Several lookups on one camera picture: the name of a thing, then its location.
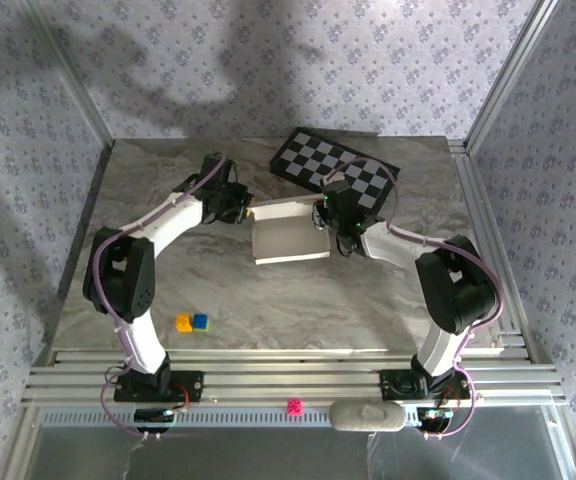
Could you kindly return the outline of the white paper box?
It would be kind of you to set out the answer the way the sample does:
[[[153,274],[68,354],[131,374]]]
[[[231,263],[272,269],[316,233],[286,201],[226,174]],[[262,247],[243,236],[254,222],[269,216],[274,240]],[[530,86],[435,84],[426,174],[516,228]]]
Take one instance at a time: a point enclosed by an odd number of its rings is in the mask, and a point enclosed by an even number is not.
[[[328,258],[328,230],[318,229],[314,206],[322,195],[307,195],[255,203],[248,210],[253,218],[252,249],[257,265]]]

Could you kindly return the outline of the black grey checkerboard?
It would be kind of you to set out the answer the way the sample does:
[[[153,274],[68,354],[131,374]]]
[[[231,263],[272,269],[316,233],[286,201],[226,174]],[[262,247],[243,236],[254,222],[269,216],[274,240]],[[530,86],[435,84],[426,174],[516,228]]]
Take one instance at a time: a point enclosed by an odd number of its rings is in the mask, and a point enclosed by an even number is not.
[[[305,128],[295,129],[270,160],[270,172],[312,193],[321,192],[321,181],[340,165],[368,154],[322,137]],[[392,191],[385,171],[370,162],[344,170],[352,199],[363,210],[378,213]]]

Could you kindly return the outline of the small black circuit board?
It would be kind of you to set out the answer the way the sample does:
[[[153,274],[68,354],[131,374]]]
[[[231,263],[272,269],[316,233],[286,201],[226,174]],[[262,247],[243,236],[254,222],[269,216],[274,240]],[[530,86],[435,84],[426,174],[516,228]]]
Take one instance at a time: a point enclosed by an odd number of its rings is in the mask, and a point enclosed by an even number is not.
[[[133,415],[133,423],[140,433],[167,432],[174,424],[175,412],[164,408],[137,409]]]
[[[419,420],[419,430],[443,434],[448,431],[454,417],[454,412],[452,409],[444,408],[418,408],[417,416]]]

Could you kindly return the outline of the grey metal panel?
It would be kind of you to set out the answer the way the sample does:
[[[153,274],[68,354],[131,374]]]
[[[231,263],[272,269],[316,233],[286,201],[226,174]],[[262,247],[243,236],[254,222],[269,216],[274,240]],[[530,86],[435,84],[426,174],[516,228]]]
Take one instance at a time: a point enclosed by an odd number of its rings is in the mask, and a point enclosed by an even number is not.
[[[427,439],[332,427],[176,428],[142,440],[117,427],[44,427],[31,408],[0,480],[576,480],[549,407],[480,408],[459,434]]]

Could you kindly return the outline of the aluminium side rail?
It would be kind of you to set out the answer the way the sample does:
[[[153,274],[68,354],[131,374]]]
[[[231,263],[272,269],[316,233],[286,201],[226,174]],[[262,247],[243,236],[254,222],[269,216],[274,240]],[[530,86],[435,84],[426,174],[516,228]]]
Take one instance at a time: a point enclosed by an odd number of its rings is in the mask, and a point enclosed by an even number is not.
[[[532,363],[543,363],[544,360],[530,331],[478,166],[468,156],[462,141],[450,140],[449,149],[462,186],[478,251],[497,275],[505,292],[504,311],[496,324],[488,328],[488,332],[495,345],[506,349],[523,348],[528,360]]]
[[[52,309],[52,313],[48,318],[46,323],[46,329],[42,340],[44,341],[43,352],[48,351],[54,342],[55,334],[57,332],[59,317],[63,304],[69,292],[70,286],[72,284],[72,279],[74,277],[79,255],[84,244],[87,229],[90,224],[90,219],[92,212],[97,200],[98,192],[102,184],[103,176],[107,169],[110,156],[112,154],[115,141],[112,141],[109,146],[104,146],[101,150],[99,159],[96,164],[94,175],[92,176],[90,188],[88,190],[85,202],[82,207],[81,215],[76,225],[76,230],[74,232],[74,238],[71,243],[68,256],[66,257],[66,262],[64,266],[64,271],[61,276],[57,293],[56,293],[56,306]]]

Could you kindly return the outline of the aluminium extrusion base frame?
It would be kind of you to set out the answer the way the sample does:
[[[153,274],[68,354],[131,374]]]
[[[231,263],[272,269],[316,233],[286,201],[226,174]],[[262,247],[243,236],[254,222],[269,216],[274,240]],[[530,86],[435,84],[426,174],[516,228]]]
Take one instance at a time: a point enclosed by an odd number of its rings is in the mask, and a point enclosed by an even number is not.
[[[276,406],[288,398],[321,406],[342,398],[378,399],[379,373],[404,369],[410,361],[387,350],[184,350],[170,354],[176,370],[204,374],[204,405]],[[104,375],[119,364],[116,351],[60,351],[51,365],[35,367],[22,401],[41,406],[93,405]],[[525,349],[474,348],[464,368],[480,405],[562,405],[559,376],[550,364],[535,364]]]

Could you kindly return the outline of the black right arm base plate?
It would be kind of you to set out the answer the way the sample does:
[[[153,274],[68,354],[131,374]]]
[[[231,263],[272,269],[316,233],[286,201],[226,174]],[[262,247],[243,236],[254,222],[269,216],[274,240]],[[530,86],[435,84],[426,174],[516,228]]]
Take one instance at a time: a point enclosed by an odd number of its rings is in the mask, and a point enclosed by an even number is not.
[[[379,387],[382,399],[404,400],[469,400],[470,388],[466,377],[454,369],[432,377],[409,370],[381,370]]]

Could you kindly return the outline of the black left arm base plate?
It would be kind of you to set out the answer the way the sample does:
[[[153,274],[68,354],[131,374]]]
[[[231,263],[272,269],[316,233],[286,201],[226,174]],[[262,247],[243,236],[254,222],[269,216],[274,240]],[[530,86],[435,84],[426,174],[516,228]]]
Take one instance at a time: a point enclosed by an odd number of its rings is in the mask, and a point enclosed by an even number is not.
[[[113,400],[118,403],[199,402],[203,394],[201,371],[169,371],[143,374],[130,371],[117,380]]]

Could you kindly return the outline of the aluminium frame post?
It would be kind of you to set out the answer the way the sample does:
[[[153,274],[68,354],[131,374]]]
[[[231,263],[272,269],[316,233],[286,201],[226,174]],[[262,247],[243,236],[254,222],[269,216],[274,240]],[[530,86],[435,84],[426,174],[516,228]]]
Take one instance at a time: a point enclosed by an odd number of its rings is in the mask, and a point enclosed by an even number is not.
[[[115,137],[107,127],[74,60],[60,39],[57,27],[37,0],[16,0],[16,2],[98,143],[111,149]]]
[[[468,155],[477,152],[492,128],[559,2],[560,0],[535,0],[479,113],[463,140],[464,149]]]

